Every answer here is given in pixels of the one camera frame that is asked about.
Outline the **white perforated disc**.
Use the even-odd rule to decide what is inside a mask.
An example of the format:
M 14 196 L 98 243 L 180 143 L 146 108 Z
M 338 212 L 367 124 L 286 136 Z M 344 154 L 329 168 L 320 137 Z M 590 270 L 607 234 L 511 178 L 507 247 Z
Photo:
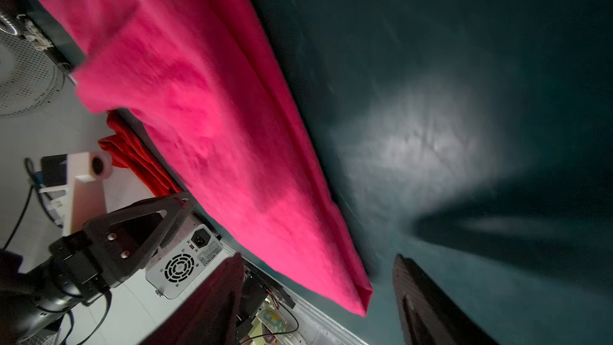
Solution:
M 65 75 L 43 52 L 16 36 L 1 33 L 1 117 L 30 113 L 51 103 Z

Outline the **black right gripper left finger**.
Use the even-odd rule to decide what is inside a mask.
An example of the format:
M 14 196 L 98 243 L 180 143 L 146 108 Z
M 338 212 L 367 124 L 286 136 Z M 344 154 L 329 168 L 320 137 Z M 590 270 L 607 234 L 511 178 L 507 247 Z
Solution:
M 234 344 L 244 259 L 226 259 L 143 344 Z

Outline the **folded red t-shirt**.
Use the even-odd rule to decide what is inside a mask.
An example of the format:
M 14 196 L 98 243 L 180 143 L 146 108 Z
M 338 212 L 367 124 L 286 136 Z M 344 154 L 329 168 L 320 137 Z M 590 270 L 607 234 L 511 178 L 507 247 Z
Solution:
M 131 170 L 154 196 L 183 192 L 118 111 L 107 113 L 106 124 L 114 134 L 99 140 L 98 145 L 110 154 L 115 167 Z

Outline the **white power supply box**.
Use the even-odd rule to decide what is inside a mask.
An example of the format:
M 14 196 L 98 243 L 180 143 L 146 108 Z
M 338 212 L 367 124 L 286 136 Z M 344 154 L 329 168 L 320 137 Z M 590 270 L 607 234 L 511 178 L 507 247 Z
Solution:
M 174 300 L 199 283 L 231 256 L 213 232 L 192 214 L 165 247 L 159 247 L 145 268 L 156 294 Z

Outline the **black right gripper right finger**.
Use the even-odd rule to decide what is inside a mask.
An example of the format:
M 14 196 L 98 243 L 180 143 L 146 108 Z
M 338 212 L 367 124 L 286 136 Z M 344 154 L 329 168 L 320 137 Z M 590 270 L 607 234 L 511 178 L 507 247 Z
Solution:
M 392 280 L 405 343 L 496 343 L 414 260 L 396 255 Z

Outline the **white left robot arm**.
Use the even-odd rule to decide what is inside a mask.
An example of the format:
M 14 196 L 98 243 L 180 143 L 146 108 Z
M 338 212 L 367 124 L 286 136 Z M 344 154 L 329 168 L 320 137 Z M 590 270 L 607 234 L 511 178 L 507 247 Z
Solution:
M 39 201 L 53 199 L 62 237 L 50 257 L 22 273 L 22 257 L 1 250 L 1 342 L 18 344 L 61 326 L 73 309 L 102 298 L 112 305 L 113 288 L 145 268 L 167 247 L 196 201 L 189 192 L 137 201 L 108 212 L 103 181 L 113 172 L 108 153 L 85 152 L 41 159 L 40 171 L 25 159 L 30 191 Z

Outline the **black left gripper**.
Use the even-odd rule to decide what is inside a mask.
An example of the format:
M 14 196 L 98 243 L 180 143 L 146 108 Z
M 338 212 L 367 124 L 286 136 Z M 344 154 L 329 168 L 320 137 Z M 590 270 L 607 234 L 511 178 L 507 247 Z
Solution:
M 109 294 L 169 245 L 195 206 L 191 193 L 177 193 L 94 218 L 51 244 L 50 257 L 27 273 L 19 271 L 22 257 L 3 249 L 1 343 L 22 343 Z

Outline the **magenta t-shirt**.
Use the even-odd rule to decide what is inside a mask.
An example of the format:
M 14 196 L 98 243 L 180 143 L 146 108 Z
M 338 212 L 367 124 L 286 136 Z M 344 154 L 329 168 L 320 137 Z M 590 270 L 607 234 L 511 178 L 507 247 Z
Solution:
M 38 0 L 205 211 L 275 271 L 365 316 L 373 290 L 250 0 Z

